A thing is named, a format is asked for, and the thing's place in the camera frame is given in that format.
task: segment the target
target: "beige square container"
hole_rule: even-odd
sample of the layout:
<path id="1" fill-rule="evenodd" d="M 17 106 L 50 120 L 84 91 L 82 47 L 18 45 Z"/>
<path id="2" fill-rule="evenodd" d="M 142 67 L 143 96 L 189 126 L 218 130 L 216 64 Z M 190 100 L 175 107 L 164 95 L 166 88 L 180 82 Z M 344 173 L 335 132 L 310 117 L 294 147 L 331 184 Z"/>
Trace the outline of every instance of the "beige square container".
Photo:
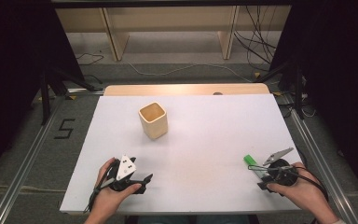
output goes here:
<path id="1" fill-rule="evenodd" d="M 144 132 L 151 139 L 156 139 L 168 131 L 167 112 L 157 102 L 139 110 L 139 118 Z"/>

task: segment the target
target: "person's arm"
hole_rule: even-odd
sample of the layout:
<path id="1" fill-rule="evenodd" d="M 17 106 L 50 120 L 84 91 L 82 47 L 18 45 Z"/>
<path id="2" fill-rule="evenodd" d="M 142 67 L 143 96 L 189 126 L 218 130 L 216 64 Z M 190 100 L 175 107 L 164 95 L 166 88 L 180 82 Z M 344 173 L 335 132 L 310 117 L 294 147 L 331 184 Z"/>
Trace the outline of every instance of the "person's arm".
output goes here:
<path id="1" fill-rule="evenodd" d="M 115 159 L 112 158 L 107 161 L 100 169 L 98 173 L 97 183 L 100 182 L 103 174 L 109 167 L 109 165 Z M 89 213 L 89 217 L 86 220 L 86 224 L 102 224 L 112 215 L 114 215 L 120 206 L 120 204 L 126 199 L 128 196 L 132 195 L 137 189 L 139 189 L 141 184 L 134 184 L 121 192 L 116 192 L 110 188 L 101 189 L 100 193 L 97 195 L 94 205 L 92 206 L 92 210 Z"/>
<path id="2" fill-rule="evenodd" d="M 301 162 L 297 162 L 293 164 L 293 166 L 305 168 Z M 300 175 L 319 183 L 309 172 L 303 169 L 297 169 L 297 171 Z M 286 196 L 299 208 L 310 211 L 320 224 L 333 224 L 340 221 L 331 209 L 323 193 L 307 180 L 299 178 L 293 186 L 289 187 L 279 184 L 268 184 L 267 187 L 272 191 Z"/>

